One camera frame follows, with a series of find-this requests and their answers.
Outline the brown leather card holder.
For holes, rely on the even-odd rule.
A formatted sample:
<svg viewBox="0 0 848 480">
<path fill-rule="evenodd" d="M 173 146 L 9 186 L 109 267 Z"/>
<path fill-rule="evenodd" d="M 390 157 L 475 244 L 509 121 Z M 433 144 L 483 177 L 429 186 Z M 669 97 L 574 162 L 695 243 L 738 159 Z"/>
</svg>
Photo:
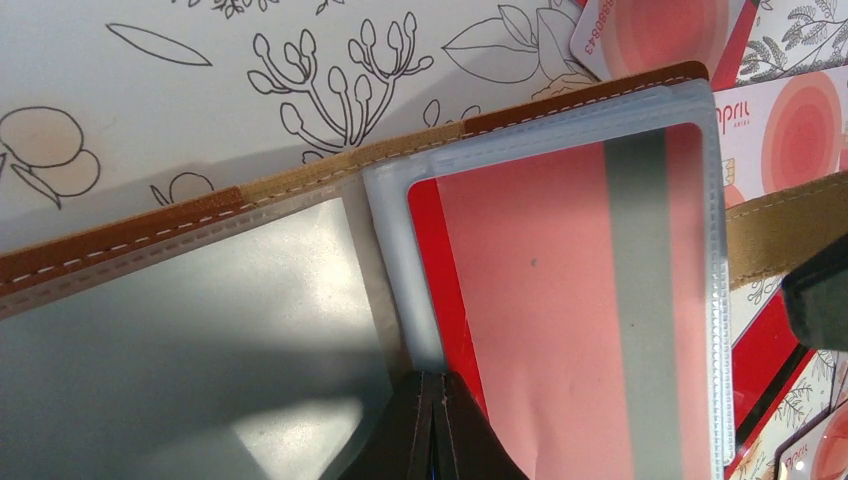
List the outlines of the brown leather card holder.
<svg viewBox="0 0 848 480">
<path fill-rule="evenodd" d="M 847 237 L 847 169 L 726 207 L 715 93 L 686 62 L 4 255 L 2 477 L 342 479 L 407 374 L 432 373 L 434 400 L 443 373 L 473 395 L 448 363 L 409 188 L 691 123 L 710 479 L 725 478 L 741 457 L 733 346 L 784 277 Z"/>
</svg>

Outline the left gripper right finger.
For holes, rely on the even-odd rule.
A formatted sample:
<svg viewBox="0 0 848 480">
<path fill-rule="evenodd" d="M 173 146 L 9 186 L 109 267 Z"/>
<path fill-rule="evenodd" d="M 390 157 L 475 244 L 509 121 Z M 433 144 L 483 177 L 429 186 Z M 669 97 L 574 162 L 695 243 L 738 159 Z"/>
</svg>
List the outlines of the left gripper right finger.
<svg viewBox="0 0 848 480">
<path fill-rule="evenodd" d="M 497 438 L 464 380 L 436 376 L 433 403 L 435 479 L 524 479 L 526 475 Z"/>
</svg>

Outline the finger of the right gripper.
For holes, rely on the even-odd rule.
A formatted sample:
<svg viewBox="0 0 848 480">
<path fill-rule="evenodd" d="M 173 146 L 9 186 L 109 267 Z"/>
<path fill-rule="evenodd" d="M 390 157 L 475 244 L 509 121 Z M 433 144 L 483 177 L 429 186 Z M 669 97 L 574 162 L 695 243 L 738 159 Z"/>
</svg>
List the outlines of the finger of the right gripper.
<svg viewBox="0 0 848 480">
<path fill-rule="evenodd" d="M 793 269 L 781 282 L 788 323 L 811 349 L 847 350 L 847 237 Z"/>
</svg>

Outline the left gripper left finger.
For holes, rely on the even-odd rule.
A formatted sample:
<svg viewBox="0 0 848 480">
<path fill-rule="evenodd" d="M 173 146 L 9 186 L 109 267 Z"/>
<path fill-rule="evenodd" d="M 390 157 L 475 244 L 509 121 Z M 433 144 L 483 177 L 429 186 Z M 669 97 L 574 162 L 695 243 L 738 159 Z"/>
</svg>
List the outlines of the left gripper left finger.
<svg viewBox="0 0 848 480">
<path fill-rule="evenodd" d="M 397 385 L 342 479 L 430 479 L 434 375 L 411 372 Z"/>
</svg>

